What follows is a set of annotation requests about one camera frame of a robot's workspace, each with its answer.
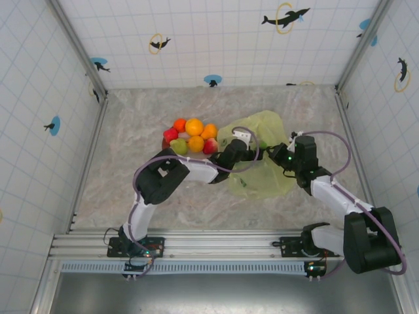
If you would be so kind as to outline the yellow-green plastic bag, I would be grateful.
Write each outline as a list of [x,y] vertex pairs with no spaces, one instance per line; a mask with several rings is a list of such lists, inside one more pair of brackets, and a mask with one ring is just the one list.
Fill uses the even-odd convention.
[[[250,129],[258,142],[264,141],[267,146],[288,144],[279,114],[273,111],[261,111],[247,118],[235,120],[221,128],[217,134],[220,151],[234,139],[232,128],[243,126]],[[266,199],[286,195],[295,185],[296,180],[283,175],[283,168],[277,166],[265,152],[263,159],[247,171],[229,175],[228,188],[231,194],[249,199]]]

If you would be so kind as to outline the red and pale apple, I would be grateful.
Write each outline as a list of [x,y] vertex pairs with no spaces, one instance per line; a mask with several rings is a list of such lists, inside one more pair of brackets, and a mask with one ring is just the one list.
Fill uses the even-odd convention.
[[215,138],[209,138],[202,149],[202,152],[206,155],[212,155],[218,152],[218,142]]

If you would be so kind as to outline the orange fruit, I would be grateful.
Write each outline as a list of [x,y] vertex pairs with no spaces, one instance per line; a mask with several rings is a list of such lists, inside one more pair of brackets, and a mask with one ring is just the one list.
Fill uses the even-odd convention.
[[202,152],[205,141],[200,135],[192,136],[187,141],[188,148],[193,153]]
[[205,125],[200,136],[205,141],[211,138],[215,139],[217,137],[217,126],[215,124]]

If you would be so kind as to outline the large yellow-orange orange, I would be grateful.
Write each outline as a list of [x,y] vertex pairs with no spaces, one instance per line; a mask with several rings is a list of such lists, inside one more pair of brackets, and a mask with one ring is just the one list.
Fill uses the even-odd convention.
[[191,137],[199,136],[204,131],[204,124],[197,118],[189,119],[185,123],[185,131]]

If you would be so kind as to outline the green pear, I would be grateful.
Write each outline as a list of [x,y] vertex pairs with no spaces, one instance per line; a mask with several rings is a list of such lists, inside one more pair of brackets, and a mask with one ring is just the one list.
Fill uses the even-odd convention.
[[170,141],[170,148],[178,155],[186,155],[189,151],[188,144],[185,139],[177,138]]

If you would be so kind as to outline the round brown and white plate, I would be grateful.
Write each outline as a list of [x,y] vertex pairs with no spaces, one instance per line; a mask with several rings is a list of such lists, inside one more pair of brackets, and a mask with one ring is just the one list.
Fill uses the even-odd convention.
[[[184,132],[184,133],[179,133],[179,138],[183,138],[183,139],[185,139],[185,140],[186,140],[186,142],[188,141],[188,139],[189,139],[190,137],[191,137],[191,136],[189,136],[186,132]],[[165,142],[164,138],[162,138],[162,144],[161,144],[161,147],[162,147],[162,149],[165,149],[165,148],[170,148],[170,144],[167,144],[167,143]],[[191,157],[191,158],[197,158],[197,159],[204,159],[204,158],[206,158],[206,157],[208,157],[208,156],[210,156],[210,155],[206,155],[206,154],[204,154],[203,152],[193,153],[193,152],[191,152],[190,150],[188,151],[188,153],[187,153],[186,155],[184,155],[184,157]]]

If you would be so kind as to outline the blue oval dolphin sticker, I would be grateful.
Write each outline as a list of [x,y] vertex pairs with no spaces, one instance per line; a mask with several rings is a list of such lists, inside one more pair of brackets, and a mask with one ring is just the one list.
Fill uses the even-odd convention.
[[[370,22],[371,22],[370,19],[366,19],[359,24],[359,28],[361,30],[361,33],[357,36],[357,38],[361,38],[363,36],[363,33],[368,28]],[[371,46],[372,47],[376,46],[377,42],[378,42],[378,35],[377,35],[377,33],[374,33],[374,37],[371,41]]]

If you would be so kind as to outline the grey metal panel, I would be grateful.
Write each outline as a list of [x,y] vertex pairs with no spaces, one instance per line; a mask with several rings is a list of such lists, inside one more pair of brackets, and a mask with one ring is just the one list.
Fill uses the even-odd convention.
[[65,273],[52,314],[402,314],[390,278],[347,269],[321,281],[292,275]]

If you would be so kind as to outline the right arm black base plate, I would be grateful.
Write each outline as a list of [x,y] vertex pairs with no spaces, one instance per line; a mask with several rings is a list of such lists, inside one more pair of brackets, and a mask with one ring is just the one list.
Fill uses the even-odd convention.
[[280,237],[276,246],[284,258],[324,258],[339,257],[334,252],[305,246],[301,237]]

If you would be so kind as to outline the aluminium mounting rail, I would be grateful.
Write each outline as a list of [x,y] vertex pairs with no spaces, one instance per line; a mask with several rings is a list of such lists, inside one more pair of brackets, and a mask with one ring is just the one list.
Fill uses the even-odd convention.
[[[159,260],[281,260],[272,246],[280,237],[298,237],[299,230],[165,230],[150,229],[149,236],[165,239]],[[108,241],[115,230],[77,229],[53,237],[51,260],[108,260]]]

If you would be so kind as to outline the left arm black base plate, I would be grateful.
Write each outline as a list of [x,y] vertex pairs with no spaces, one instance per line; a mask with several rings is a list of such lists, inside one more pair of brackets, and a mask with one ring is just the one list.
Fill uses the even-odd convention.
[[150,258],[150,257],[163,257],[164,252],[163,237],[145,237],[139,241],[139,247],[130,239],[121,237],[112,237],[109,240],[107,257],[110,258],[124,258],[124,257],[138,257],[138,258]]

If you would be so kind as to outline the aluminium frame post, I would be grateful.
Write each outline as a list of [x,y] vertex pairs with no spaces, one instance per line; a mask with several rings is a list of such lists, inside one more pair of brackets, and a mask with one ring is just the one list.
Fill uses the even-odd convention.
[[395,0],[379,0],[378,5],[370,19],[369,25],[363,30],[361,39],[358,42],[354,53],[351,55],[339,82],[335,85],[335,90],[338,95],[341,94],[344,87],[348,84],[350,78],[354,74],[356,67],[359,65],[366,50],[370,47],[374,37],[377,35],[378,29],[394,1]]
[[59,0],[45,0],[49,9],[52,11],[56,21],[61,27],[64,35],[69,41],[71,47],[75,51],[79,61],[81,62],[85,75],[92,82],[95,90],[100,96],[100,103],[107,98],[107,89],[104,86],[96,66],[90,60],[86,49],[84,48],[81,40],[79,39],[74,27],[71,25],[69,18],[67,17]]

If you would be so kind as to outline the aluminium table edge rail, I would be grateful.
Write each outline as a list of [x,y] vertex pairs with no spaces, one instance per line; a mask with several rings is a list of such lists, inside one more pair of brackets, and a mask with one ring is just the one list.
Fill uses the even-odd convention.
[[65,229],[66,234],[72,231],[73,219],[77,216],[77,213],[78,213],[79,205],[81,202],[86,180],[87,180],[90,167],[92,164],[92,159],[94,157],[94,152],[96,149],[98,137],[99,137],[100,130],[103,124],[103,119],[107,110],[108,103],[109,103],[108,99],[105,99],[100,103],[100,110],[98,111],[98,115],[95,119],[94,127],[92,129],[92,134],[88,142],[88,146],[87,146],[86,156],[84,158],[83,165],[82,165],[82,171],[80,173],[79,180],[77,183],[77,188],[75,189],[75,194],[71,202],[71,212],[68,215],[68,223]]

